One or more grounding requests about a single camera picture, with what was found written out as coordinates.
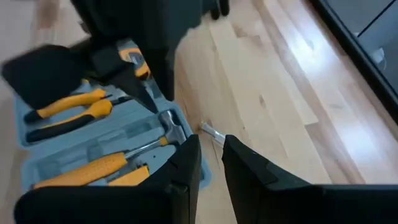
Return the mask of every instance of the yellow-handled pliers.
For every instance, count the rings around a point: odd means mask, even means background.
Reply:
[[[29,121],[37,121],[40,119],[49,118],[59,112],[68,110],[76,106],[91,105],[86,111],[79,115],[28,132],[26,134],[26,141],[40,141],[76,130],[94,121],[97,118],[109,115],[112,111],[113,106],[132,99],[131,96],[122,96],[115,100],[109,100],[106,99],[106,97],[106,91],[97,89],[90,93],[69,96],[54,102],[44,109],[31,111],[29,114],[26,115],[25,121],[27,120],[27,117],[35,118],[29,119]]]

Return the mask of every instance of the tool case tray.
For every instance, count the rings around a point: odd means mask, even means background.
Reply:
[[[182,126],[186,137],[188,138],[193,134],[180,107],[164,98],[156,82],[149,79],[145,82],[145,86],[154,98],[159,112],[171,110],[174,121]],[[75,92],[84,93],[95,88],[88,83],[84,83]],[[17,95],[14,97],[14,102],[18,143],[22,149],[30,151],[30,157],[25,161],[21,170],[21,185],[24,192],[40,181],[77,169],[105,155],[134,149],[165,134],[158,114],[153,114],[136,100],[130,100],[115,106],[109,116],[98,119],[80,129],[54,138],[29,143],[25,140],[28,131],[63,121],[82,113],[86,108],[79,106],[37,123],[26,124],[24,116],[31,108]],[[128,160],[128,165],[117,173],[89,185],[107,185],[110,181],[144,164],[148,165],[149,173],[153,174],[166,163],[176,149],[178,149],[178,146],[168,145],[141,154]],[[200,188],[206,187],[210,181],[211,171],[206,159],[202,156]]]

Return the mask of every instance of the wooden floor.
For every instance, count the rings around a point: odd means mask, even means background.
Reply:
[[[85,36],[67,0],[12,2],[19,6],[2,2],[0,14],[33,27],[22,50]],[[23,15],[10,12],[22,7]],[[22,42],[10,35],[1,31],[0,51]],[[182,40],[175,76],[176,100],[194,132],[207,121],[311,183],[398,183],[398,128],[307,1],[231,0],[227,19],[205,17]],[[16,147],[11,94],[0,84],[0,215],[12,223],[27,154]],[[197,223],[236,223],[222,150],[206,134],[200,140],[213,180],[200,192]]]

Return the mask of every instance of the hammer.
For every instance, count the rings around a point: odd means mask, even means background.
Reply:
[[[135,149],[104,156],[83,167],[71,170],[58,177],[41,181],[38,184],[35,184],[33,188],[86,185],[118,171],[127,164],[127,159],[131,159],[132,157],[136,157],[142,153],[168,144],[178,143],[181,145],[186,140],[182,127],[173,122],[171,111],[161,112],[159,120],[165,126],[166,130],[165,135],[159,139]]]

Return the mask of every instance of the black handle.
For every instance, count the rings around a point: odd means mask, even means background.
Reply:
[[[90,114],[85,114],[77,119],[68,121],[66,123],[49,126],[47,128],[36,129],[26,134],[27,142],[36,142],[48,138],[52,138],[61,134],[68,133],[83,127],[84,125],[95,120],[95,117]]]
[[[38,112],[36,110],[32,110],[31,112],[27,113],[24,116],[24,121],[27,124],[34,123],[34,122],[40,121],[42,119],[43,118],[38,114]]]

